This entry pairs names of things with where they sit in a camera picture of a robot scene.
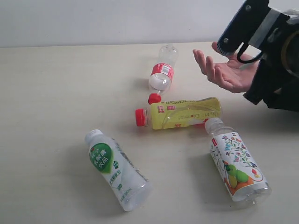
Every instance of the yellow drink bottle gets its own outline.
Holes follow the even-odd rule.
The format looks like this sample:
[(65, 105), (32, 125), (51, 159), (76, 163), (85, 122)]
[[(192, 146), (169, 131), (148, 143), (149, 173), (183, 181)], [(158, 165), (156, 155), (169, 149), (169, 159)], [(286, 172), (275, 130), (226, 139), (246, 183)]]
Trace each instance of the yellow drink bottle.
[(136, 125), (150, 126), (154, 130), (204, 124), (209, 118), (220, 116), (221, 105), (217, 98), (153, 103), (135, 111)]

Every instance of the table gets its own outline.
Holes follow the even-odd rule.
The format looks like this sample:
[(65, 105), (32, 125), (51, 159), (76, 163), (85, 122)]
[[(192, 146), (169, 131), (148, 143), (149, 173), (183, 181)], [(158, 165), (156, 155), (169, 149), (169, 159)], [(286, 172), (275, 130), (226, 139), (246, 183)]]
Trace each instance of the table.
[[(254, 106), (207, 81), (192, 55), (226, 59), (210, 42), (178, 43), (173, 85), (163, 100), (217, 97), (273, 192), (232, 210), (203, 128), (152, 131), (135, 125), (162, 44), (0, 49), (0, 223), (297, 224), (299, 115)], [(255, 49), (249, 53), (256, 54)], [(115, 138), (154, 185), (124, 212), (88, 158), (85, 135)]]

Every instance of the white wall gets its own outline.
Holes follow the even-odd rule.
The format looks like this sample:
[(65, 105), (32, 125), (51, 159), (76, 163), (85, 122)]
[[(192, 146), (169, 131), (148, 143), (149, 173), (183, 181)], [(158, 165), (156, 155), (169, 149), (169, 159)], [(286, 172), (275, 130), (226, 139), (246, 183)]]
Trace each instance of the white wall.
[[(0, 47), (217, 40), (243, 0), (0, 0)], [(270, 0), (280, 10), (298, 0)]]

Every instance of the plastic bottle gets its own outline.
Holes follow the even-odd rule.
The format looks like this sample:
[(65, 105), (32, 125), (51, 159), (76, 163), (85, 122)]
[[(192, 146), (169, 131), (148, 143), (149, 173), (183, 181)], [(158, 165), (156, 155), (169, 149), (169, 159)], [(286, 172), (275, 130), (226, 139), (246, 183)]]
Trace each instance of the plastic bottle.
[(125, 211), (132, 211), (148, 198), (152, 184), (121, 150), (119, 144), (100, 130), (85, 136), (89, 145), (89, 158), (109, 183)]
[(220, 117), (221, 105), (217, 98), (179, 100), (152, 103), (135, 111), (137, 126), (154, 130), (204, 124), (208, 118)]
[(236, 208), (263, 202), (272, 192), (240, 135), (219, 118), (205, 123), (211, 156)]
[(161, 95), (169, 90), (177, 58), (178, 50), (173, 44), (168, 44), (160, 49), (158, 61), (149, 77), (149, 89), (151, 91), (149, 104), (161, 102)]

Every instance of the open palm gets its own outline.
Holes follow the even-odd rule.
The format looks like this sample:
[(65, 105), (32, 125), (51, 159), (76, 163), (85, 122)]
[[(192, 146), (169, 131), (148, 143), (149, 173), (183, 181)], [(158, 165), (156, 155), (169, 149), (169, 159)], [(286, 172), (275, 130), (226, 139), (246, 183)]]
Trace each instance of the open palm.
[[(212, 48), (219, 53), (216, 42), (212, 43)], [(258, 62), (241, 70), (243, 64), (237, 60), (236, 54), (228, 56), (226, 63), (214, 63), (212, 57), (205, 58), (201, 50), (193, 50), (193, 53), (201, 72), (210, 82), (232, 93), (246, 92), (250, 88)], [(241, 58), (249, 60), (252, 56), (243, 54)]]

